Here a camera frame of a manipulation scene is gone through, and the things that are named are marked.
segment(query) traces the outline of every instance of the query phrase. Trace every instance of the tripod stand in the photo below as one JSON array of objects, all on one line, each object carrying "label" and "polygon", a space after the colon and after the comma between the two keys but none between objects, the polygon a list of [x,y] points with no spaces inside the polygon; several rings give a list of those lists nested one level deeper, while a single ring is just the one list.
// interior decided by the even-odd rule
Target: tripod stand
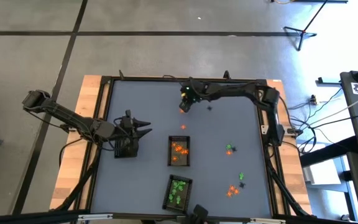
[{"label": "tripod stand", "polygon": [[309,28],[310,24],[314,21],[314,19],[316,18],[316,16],[319,14],[319,12],[321,11],[321,9],[324,7],[324,5],[328,2],[328,0],[325,0],[325,2],[321,5],[321,7],[318,9],[317,13],[313,16],[313,18],[310,20],[309,24],[306,26],[306,28],[304,28],[303,30],[299,30],[299,29],[296,29],[296,28],[292,28],[292,27],[284,27],[284,29],[290,29],[290,30],[294,30],[300,35],[301,37],[301,40],[299,41],[299,45],[298,45],[298,51],[301,50],[302,48],[302,43],[303,43],[303,38],[304,36],[306,37],[314,37],[316,36],[317,34],[315,33],[309,33],[307,32],[306,30]]}]

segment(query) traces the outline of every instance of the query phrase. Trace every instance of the white cable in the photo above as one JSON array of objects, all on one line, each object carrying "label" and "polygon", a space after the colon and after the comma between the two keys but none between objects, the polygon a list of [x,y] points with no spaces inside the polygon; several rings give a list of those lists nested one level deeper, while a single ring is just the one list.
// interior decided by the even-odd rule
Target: white cable
[{"label": "white cable", "polygon": [[312,124],[315,124],[315,123],[317,123],[317,122],[319,122],[319,121],[322,121],[322,120],[324,120],[324,119],[327,119],[327,118],[330,118],[330,117],[332,117],[332,116],[334,116],[334,115],[337,115],[337,114],[339,114],[340,112],[342,112],[342,111],[344,111],[344,110],[347,110],[347,109],[351,108],[352,106],[354,106],[354,105],[356,105],[356,104],[358,104],[358,100],[357,100],[356,102],[352,103],[351,105],[349,105],[347,108],[344,108],[344,109],[342,109],[342,110],[340,110],[340,111],[338,111],[338,112],[336,112],[336,113],[333,113],[333,114],[331,114],[331,115],[329,115],[329,116],[327,116],[327,117],[325,117],[325,118],[321,118],[321,119],[319,119],[319,120],[317,120],[317,121],[315,121],[315,122],[313,122],[313,123],[310,123],[309,125],[307,125],[306,128],[310,127]]}]

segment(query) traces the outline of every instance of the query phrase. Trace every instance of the orange object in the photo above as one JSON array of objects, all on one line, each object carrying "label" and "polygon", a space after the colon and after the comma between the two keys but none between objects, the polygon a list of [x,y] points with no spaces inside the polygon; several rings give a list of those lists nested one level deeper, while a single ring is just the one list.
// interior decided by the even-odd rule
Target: orange object
[{"label": "orange object", "polygon": [[180,151],[182,151],[182,149],[183,149],[183,147],[177,146],[177,147],[175,148],[175,152],[180,152]]}]

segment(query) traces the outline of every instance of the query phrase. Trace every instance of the wood plank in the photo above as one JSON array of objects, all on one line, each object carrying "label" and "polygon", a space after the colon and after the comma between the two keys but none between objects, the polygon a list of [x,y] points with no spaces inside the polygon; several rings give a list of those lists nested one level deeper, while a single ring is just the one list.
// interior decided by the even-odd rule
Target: wood plank
[{"label": "wood plank", "polygon": [[[82,116],[93,116],[94,108],[96,104],[96,99],[98,96],[99,86],[100,86],[101,76],[99,75],[86,75],[83,80],[81,87],[80,95],[78,97],[76,110],[75,112]],[[267,80],[269,86],[276,88],[282,98],[285,100],[285,93],[283,83],[280,80]],[[103,115],[104,104],[106,102],[106,94],[103,95],[101,110],[99,117]],[[280,123],[284,126],[289,126],[287,112],[283,106],[282,102],[278,104],[278,117]],[[70,133],[68,141],[73,141],[78,139],[77,133]],[[284,137],[284,141],[296,144],[295,139],[291,137]],[[64,198],[72,191],[73,187],[78,183],[80,178],[79,173],[83,164],[83,158],[85,156],[86,142],[80,141],[72,146],[67,147],[63,159],[62,166],[59,170],[55,191],[52,196],[52,201],[50,208],[55,208],[59,206]],[[95,147],[91,152],[91,159],[94,156]],[[302,168],[300,165],[299,155],[297,149],[291,145],[283,144],[279,147],[282,167],[284,172],[284,178],[286,186],[289,191],[292,193],[297,202],[302,206],[302,208],[311,214],[310,201],[307,194],[307,189],[305,185],[305,180],[303,178]],[[276,165],[274,157],[272,158],[273,166]],[[80,208],[85,207],[86,196],[89,189],[89,183],[83,190],[83,195],[80,202]],[[283,213],[283,204],[280,189],[275,186],[275,192],[278,203],[278,210],[280,213]]]}]

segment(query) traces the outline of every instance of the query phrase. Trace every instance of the blue-gray tabletop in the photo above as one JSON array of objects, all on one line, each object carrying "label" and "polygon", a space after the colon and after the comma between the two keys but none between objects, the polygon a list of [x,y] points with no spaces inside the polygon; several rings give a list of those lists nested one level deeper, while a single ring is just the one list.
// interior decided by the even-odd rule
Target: blue-gray tabletop
[{"label": "blue-gray tabletop", "polygon": [[[180,85],[174,82],[114,82],[108,121],[131,110],[152,124],[135,158],[115,159],[102,151],[92,212],[175,215],[162,209],[169,175],[193,179],[188,211],[200,204],[215,217],[271,217],[257,110],[245,97],[194,104],[180,113]],[[167,166],[168,137],[190,136],[190,166]],[[226,145],[237,152],[226,154]],[[244,189],[226,196],[230,185]]]}]

